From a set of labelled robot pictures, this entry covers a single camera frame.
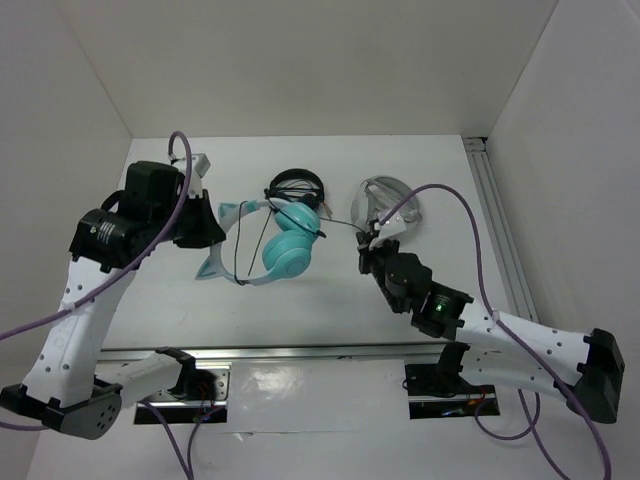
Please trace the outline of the teal cat-ear headphones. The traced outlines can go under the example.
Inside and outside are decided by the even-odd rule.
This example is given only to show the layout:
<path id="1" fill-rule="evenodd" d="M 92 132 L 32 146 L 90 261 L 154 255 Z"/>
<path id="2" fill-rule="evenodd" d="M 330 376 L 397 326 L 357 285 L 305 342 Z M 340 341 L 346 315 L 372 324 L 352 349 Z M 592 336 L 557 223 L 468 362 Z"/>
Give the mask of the teal cat-ear headphones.
<path id="1" fill-rule="evenodd" d="M 304 273 L 311 264 L 312 247 L 318 238 L 325 238 L 319 216 L 301 202 L 280 198 L 249 200 L 239 204 L 221 203 L 218 207 L 219 225 L 224 233 L 241 227 L 244 217 L 260 209 L 269 208 L 280 232 L 270 239 L 261 253 L 265 274 L 258 277 L 239 277 L 223 263 L 222 244 L 209 249 L 195 279 L 199 281 L 224 278 L 239 286 L 263 286 L 277 280 L 292 279 Z"/>

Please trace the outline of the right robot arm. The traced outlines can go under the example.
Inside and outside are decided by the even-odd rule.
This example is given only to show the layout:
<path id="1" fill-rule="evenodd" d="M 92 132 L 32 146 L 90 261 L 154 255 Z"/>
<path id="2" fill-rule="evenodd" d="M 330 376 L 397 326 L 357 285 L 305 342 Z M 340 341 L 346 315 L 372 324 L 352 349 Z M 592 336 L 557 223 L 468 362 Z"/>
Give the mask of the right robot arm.
<path id="1" fill-rule="evenodd" d="M 448 392 L 484 383 L 559 398 L 596 423 L 618 419 L 625 363 L 615 336 L 576 333 L 506 314 L 433 280 L 396 240 L 356 235 L 359 270 L 373 276 L 391 310 L 420 333 L 447 341 L 436 379 Z"/>

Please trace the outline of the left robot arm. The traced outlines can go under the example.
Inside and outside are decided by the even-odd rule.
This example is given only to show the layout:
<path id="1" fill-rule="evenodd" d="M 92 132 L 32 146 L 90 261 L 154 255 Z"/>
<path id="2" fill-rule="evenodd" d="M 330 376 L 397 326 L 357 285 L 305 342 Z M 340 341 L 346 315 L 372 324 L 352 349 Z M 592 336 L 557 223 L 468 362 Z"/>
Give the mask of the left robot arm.
<path id="1" fill-rule="evenodd" d="M 1 405 L 41 428 L 96 440 L 120 411 L 165 391 L 179 400 L 214 400 L 216 378 L 173 347 L 96 371 L 104 340 L 138 267 L 154 240 L 178 248 L 208 248 L 225 240 L 201 180 L 203 154 L 170 164 L 138 161 L 125 186 L 78 222 L 67 284 L 45 344 L 24 380 L 1 391 Z"/>

